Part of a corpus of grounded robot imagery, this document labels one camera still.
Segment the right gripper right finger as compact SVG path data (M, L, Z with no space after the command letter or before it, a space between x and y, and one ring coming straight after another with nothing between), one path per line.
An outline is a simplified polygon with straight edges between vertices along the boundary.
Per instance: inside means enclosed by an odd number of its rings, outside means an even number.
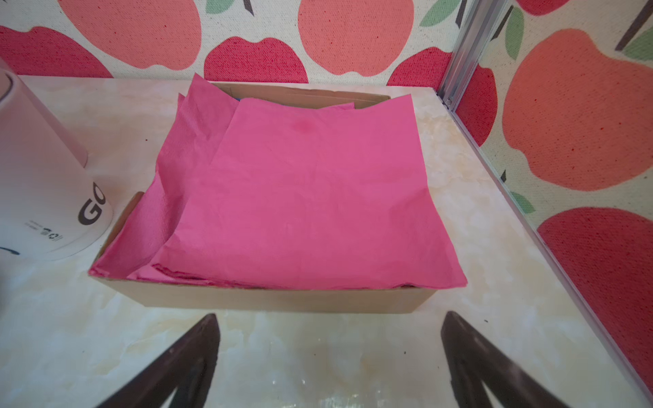
M447 312L440 336L460 407L491 407L488 390L504 407L566 406L460 314Z

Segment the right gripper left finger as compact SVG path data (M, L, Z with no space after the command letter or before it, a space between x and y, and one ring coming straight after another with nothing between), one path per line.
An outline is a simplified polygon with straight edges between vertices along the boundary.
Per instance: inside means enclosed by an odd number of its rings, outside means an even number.
M101 407L203 407L218 362L217 316L206 314Z

